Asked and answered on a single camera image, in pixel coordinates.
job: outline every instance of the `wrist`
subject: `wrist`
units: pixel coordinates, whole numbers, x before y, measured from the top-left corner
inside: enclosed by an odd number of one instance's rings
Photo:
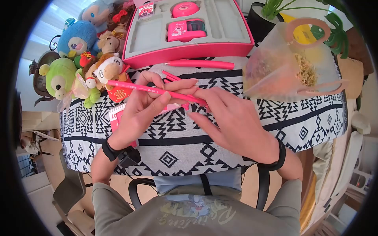
[[[271,134],[268,134],[267,144],[267,153],[265,154],[265,158],[260,163],[269,165],[278,161],[280,156],[280,147],[278,140]]]
[[[108,138],[109,146],[116,151],[127,148],[128,146],[130,146],[131,142],[132,141],[127,140],[125,135],[120,136],[120,134],[118,132],[114,132]]]

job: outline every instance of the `hand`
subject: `hand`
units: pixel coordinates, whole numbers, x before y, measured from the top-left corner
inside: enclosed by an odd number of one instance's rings
[[[135,81],[135,84],[147,85],[149,82],[153,82],[158,88],[185,95],[193,94],[198,88],[195,85],[198,79],[183,79],[164,84],[158,74],[150,71],[143,71]],[[146,131],[154,117],[167,104],[184,104],[186,102],[181,99],[171,98],[168,92],[159,95],[136,89],[133,90],[126,103],[118,129],[108,139],[109,145],[114,150],[128,147],[132,141],[138,139]]]
[[[219,87],[199,89],[193,96],[206,100],[219,128],[202,114],[188,115],[216,144],[256,162],[271,164],[278,160],[278,141],[262,128],[251,101]]]

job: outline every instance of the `black and white tablecloth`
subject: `black and white tablecloth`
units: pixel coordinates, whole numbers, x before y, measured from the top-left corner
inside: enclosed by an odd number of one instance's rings
[[[234,70],[210,68],[181,68],[163,64],[129,72],[134,81],[143,70],[166,70],[182,79],[197,78],[201,88],[221,87],[242,97],[242,66],[247,57],[208,57],[202,60],[234,62]],[[346,130],[347,108],[345,93],[319,96],[286,103],[254,99],[256,111],[265,130],[283,141],[294,152],[334,139]],[[91,162],[101,143],[111,133],[109,108],[119,105],[104,92],[91,109],[83,100],[72,101],[68,115],[60,114],[61,136],[67,165],[73,170],[91,170]],[[193,104],[189,111],[205,114],[215,122],[203,107]],[[138,150],[142,161],[136,166],[117,166],[115,173],[136,176],[195,175],[249,166],[251,159],[233,154],[216,145],[206,133],[179,108],[155,117],[139,139]]]

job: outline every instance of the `gray t-shirt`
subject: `gray t-shirt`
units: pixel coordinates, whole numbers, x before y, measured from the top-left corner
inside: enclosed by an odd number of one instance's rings
[[[229,196],[195,194],[152,198],[133,211],[110,186],[93,185],[95,234],[102,235],[299,235],[300,180],[283,184],[266,212]]]

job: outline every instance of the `gray foam insert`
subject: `gray foam insert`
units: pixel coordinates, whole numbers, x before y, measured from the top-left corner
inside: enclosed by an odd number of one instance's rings
[[[125,58],[165,48],[200,43],[251,43],[242,16],[233,0],[197,0],[200,10],[184,17],[172,17],[173,7],[182,0],[165,0],[155,3],[155,14],[148,19],[135,17],[130,25],[125,47]],[[168,25],[172,22],[201,19],[205,23],[207,36],[189,42],[167,42]]]

